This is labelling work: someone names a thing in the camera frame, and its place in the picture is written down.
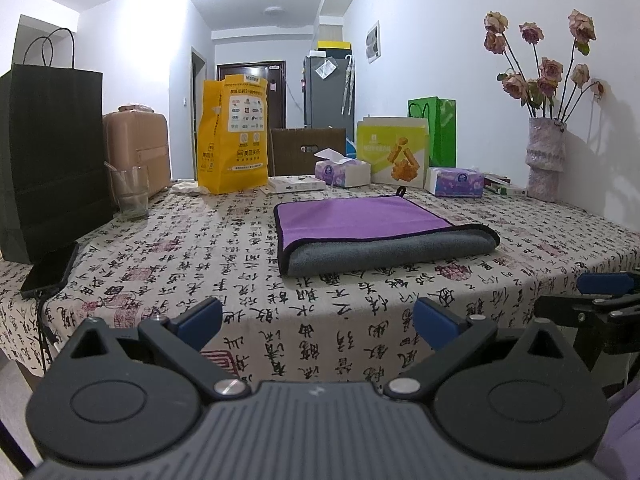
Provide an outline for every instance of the brown door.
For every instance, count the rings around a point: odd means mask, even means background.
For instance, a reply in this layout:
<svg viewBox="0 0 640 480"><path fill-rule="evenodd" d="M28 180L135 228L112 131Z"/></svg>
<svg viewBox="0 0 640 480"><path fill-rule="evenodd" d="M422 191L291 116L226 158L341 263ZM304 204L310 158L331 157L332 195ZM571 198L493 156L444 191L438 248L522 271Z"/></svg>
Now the brown door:
<svg viewBox="0 0 640 480"><path fill-rule="evenodd" d="M285 94L285 62L237 63L218 65L218 81L233 74L255 75L267 80L267 127L287 127L287 99Z"/></svg>

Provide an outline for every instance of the green bag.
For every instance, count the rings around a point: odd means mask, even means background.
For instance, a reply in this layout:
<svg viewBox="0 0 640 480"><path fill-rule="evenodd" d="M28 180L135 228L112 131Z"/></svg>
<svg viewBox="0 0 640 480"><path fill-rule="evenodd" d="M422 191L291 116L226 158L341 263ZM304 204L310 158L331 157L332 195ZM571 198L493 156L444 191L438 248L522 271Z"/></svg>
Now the green bag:
<svg viewBox="0 0 640 480"><path fill-rule="evenodd" d="M426 118L431 137L430 168L456 167L456 102L423 97L409 101L409 117Z"/></svg>

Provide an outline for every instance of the pink vase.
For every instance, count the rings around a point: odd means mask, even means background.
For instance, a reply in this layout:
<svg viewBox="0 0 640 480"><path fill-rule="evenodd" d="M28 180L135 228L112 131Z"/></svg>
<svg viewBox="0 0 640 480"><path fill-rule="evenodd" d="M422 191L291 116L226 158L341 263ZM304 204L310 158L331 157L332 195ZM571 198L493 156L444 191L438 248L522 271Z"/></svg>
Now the pink vase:
<svg viewBox="0 0 640 480"><path fill-rule="evenodd" d="M529 145L525 162L529 171L528 195L544 202L558 201L559 173L564 167L566 124L555 119L529 119Z"/></svg>

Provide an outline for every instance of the bouquet of dried roses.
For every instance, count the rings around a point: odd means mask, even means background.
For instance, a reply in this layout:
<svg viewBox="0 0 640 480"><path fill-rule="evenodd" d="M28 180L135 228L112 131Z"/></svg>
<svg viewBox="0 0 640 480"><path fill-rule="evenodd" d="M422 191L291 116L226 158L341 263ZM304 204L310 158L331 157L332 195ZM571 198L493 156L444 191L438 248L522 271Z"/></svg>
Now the bouquet of dried roses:
<svg viewBox="0 0 640 480"><path fill-rule="evenodd" d="M533 53L536 56L536 64L538 66L538 78L526 79L520 68L520 63L516 59L511 45L507 40L505 31L509 27L509 20L500 12L489 12L484 18L484 28L486 29L486 37L484 39L484 47L489 52L501 54L507 58L510 70L498 74L498 81L502 82L502 87L514 99L520 99L522 106L526 106L531 117L538 116L538 110L542 110L542 116L546 117L548 107L549 117L555 118L561 122L565 122L571 117L576 105L581 97L588 89L592 89L597 99L600 99L604 93L604 86L600 81L592 80L587 88L584 86L590 81L589 67L586 64L576 64L574 67L575 52L580 52L583 56L588 56L590 52L590 41L596 40L595 29L593 27L593 19L589 16L578 12L574 9L569 15L569 31L574 37L574 46L571 50L571 64L564 78L564 88L562 89L562 99L559 101L559 107L554 112L554 105L558 102L554 100L558 92L558 85L562 82L562 72L564 66L553 59L542 58L542 63L538 59L538 51L536 45L545 39L542 30L535 23L523 23L520 25L520 33L522 39L533 46ZM571 72L571 81L574 88L569 96L569 100L564 103L566 89L569 81L569 73ZM580 89L580 95L572 104L576 90Z"/></svg>

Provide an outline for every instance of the gray towel underside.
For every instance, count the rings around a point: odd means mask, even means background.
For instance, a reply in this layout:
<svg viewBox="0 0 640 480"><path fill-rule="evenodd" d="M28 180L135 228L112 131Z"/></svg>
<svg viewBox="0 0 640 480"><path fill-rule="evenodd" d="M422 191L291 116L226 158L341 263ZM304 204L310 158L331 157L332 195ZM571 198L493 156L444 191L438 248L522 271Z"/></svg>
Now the gray towel underside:
<svg viewBox="0 0 640 480"><path fill-rule="evenodd" d="M488 254L495 239L480 229L428 233L395 240L312 242L291 253L288 276L397 267Z"/></svg>

